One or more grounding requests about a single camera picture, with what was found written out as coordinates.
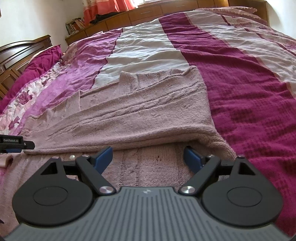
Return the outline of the pink knitted cardigan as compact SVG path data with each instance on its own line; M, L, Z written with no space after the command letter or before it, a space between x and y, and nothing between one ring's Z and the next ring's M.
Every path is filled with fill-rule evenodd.
M52 156L93 154L113 148L104 176L122 186L174 186L191 176L185 146L234 160L235 152L212 121L207 87L197 67L155 73L121 72L117 80L76 92L39 116L29 116L21 135L36 145L15 155L1 183L1 235L18 224L14 193Z

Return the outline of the dark wooden headboard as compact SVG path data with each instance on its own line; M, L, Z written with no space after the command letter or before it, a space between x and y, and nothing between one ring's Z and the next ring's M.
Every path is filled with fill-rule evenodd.
M45 35L35 40L14 42L1 47L1 99L22 75L33 55L51 47L50 37L50 35Z

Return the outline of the magenta pillow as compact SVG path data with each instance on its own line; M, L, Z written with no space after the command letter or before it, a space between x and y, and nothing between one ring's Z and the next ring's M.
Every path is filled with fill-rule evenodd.
M63 56L63 51L60 45L55 45L43 50L30 60L22 75L12 85L11 89L1 100L1 113L5 110L8 104L16 97L16 94L30 81L41 77L55 64L59 62Z

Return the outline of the pink magenta striped bedspread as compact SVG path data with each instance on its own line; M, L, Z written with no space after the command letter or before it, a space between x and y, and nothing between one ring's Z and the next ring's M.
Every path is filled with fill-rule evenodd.
M20 135L76 92L117 80L121 72L197 67L212 121L281 193L276 225L295 234L295 40L249 13L204 9L98 33L71 44L57 64L27 83L1 113L1 133Z

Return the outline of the stack of books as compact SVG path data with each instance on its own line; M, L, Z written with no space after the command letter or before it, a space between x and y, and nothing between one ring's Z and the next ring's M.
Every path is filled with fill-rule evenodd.
M85 29L84 18L75 18L65 24L68 35L73 35Z

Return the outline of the cream and red curtain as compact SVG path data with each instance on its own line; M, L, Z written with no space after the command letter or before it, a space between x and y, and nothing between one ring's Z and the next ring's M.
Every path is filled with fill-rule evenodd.
M131 0L84 0L82 4L85 25L89 25L96 15L129 11L137 6Z

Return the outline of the long wooden cabinet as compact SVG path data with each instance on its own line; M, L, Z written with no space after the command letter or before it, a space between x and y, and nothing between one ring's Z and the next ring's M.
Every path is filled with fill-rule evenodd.
M98 32L135 26L146 23L172 13L191 11L198 8L219 8L228 6L243 6L256 9L255 15L269 23L266 1L155 1L143 4L139 8L123 13L110 14L108 18L98 21L96 24L88 25L73 35L65 38L68 45L90 37Z

